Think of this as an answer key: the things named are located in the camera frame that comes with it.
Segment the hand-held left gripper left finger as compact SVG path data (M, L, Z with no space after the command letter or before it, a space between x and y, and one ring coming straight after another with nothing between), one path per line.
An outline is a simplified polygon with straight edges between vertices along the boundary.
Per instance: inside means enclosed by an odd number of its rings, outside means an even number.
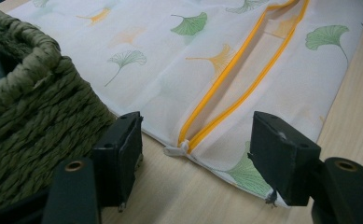
M92 148L101 207L123 212L131 195L135 171L144 158L139 111L120 116Z

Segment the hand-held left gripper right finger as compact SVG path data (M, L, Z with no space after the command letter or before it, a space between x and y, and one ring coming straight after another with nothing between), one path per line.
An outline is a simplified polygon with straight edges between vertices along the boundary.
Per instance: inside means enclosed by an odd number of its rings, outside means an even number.
M309 173L321 147L275 115L255 111L248 158L272 188L266 203L282 199L289 206L308 203Z

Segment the green woven basket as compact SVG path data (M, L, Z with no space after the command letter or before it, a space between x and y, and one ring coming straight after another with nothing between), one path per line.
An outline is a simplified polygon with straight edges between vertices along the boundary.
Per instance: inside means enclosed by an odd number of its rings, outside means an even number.
M115 117L32 24L0 10L0 208L46 188L54 167L87 156Z

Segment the white leaf-print laundry bag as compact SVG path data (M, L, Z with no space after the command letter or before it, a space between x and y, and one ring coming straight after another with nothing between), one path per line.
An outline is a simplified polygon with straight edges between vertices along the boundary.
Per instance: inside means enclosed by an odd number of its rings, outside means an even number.
M226 182L282 204L247 152L253 115L316 140L363 31L363 0L29 0L115 114Z

